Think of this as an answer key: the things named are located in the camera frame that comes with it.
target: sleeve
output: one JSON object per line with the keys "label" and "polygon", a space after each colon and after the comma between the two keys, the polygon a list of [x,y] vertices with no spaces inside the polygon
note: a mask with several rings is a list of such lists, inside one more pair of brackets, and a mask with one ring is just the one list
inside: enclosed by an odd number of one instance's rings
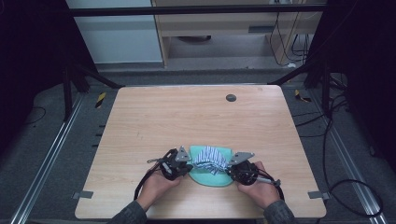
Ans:
{"label": "sleeve", "polygon": [[107,224],[143,224],[147,221],[146,212],[137,201],[129,203],[118,214],[116,214]]}
{"label": "sleeve", "polygon": [[264,216],[270,224],[296,224],[298,221],[283,200],[271,203],[265,210]]}

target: human hand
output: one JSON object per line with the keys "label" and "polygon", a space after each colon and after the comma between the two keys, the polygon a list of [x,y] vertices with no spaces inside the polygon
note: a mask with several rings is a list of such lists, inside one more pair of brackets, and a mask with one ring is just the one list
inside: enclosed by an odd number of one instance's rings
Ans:
{"label": "human hand", "polygon": [[[259,170],[264,170],[264,166],[261,161],[256,161],[254,164]],[[260,208],[265,209],[271,203],[280,200],[279,194],[272,184],[263,183],[261,181],[256,181],[250,186],[242,185],[235,181],[238,190],[244,192],[249,196]]]}
{"label": "human hand", "polygon": [[166,179],[161,171],[155,171],[143,185],[142,191],[136,201],[142,206],[146,212],[149,208],[159,200],[166,191],[180,184],[183,176],[179,176],[175,180]]}

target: striped cloth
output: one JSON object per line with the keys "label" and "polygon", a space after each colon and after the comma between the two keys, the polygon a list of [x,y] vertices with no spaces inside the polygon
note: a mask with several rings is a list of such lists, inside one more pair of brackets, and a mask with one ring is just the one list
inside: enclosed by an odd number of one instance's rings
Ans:
{"label": "striped cloth", "polygon": [[225,172],[227,168],[227,160],[224,156],[215,148],[206,146],[197,157],[192,161],[194,168],[206,169],[212,175],[218,172]]}

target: table top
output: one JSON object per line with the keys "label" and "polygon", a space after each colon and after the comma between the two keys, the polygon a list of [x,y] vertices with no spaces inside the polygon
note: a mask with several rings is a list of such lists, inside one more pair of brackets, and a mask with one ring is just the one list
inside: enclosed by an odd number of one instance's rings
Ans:
{"label": "table top", "polygon": [[[236,101],[226,100],[234,94]],[[208,145],[233,153],[254,152],[280,179],[296,217],[323,217],[318,186],[282,90],[278,86],[162,86],[119,90],[80,198],[78,218],[112,218],[134,198],[134,190],[169,149]],[[260,218],[262,210],[235,184],[206,187],[186,175],[148,210],[148,218]]]}

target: white cabinet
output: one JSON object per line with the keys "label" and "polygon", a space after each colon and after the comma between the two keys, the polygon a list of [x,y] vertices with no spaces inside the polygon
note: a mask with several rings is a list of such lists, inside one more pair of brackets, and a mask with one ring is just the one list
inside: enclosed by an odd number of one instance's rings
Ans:
{"label": "white cabinet", "polygon": [[[149,0],[66,0],[70,8],[151,7]],[[75,17],[95,63],[161,63],[153,16]]]}

